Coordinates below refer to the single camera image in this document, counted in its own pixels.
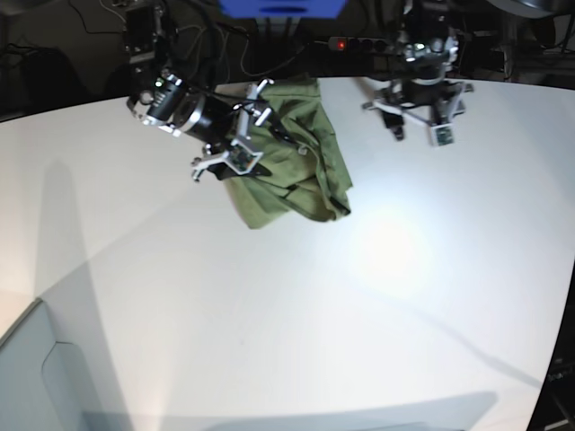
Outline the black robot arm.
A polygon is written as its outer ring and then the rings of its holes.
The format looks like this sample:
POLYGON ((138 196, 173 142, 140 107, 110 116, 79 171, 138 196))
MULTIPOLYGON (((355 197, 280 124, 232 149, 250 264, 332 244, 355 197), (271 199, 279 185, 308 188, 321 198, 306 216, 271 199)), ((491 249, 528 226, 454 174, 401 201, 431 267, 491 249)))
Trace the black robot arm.
MULTIPOLYGON (((374 93, 363 110, 380 112, 385 127, 398 141, 404 139, 404 121, 420 124, 429 131, 434 146, 454 141, 453 119, 465 112, 462 102, 467 87, 449 82, 447 72, 456 60, 458 41, 447 22, 444 1, 410 1, 395 31, 382 39, 331 38, 323 41, 326 51, 344 57, 379 56, 386 61, 388 85, 374 93)), ((294 133, 270 97, 263 90, 279 88, 266 73, 247 95, 239 97, 216 92, 201 92, 193 97, 192 131, 199 139, 214 145, 218 152, 235 147, 250 151, 250 126, 265 126, 279 142, 293 145, 294 133)))
MULTIPOLYGON (((447 24, 447 4, 415 1, 403 16, 400 30, 382 42, 384 54, 397 60, 400 70, 362 107, 379 111, 398 141, 404 139, 404 121, 410 119, 428 129, 433 144, 448 145, 462 87, 446 79, 458 54, 456 36, 447 24)), ((146 126, 203 143, 203 155, 191 164, 194 180, 204 172, 219 180, 270 175, 262 164, 269 152, 255 141, 257 128, 307 153, 302 139, 288 131, 286 115, 265 94, 278 89, 270 77, 249 85, 242 96, 218 93, 215 75, 224 47, 217 36, 210 37, 210 55, 195 77, 186 75, 183 60, 173 51, 177 37, 168 6, 159 1, 126 3, 124 38, 135 80, 127 106, 146 126)))

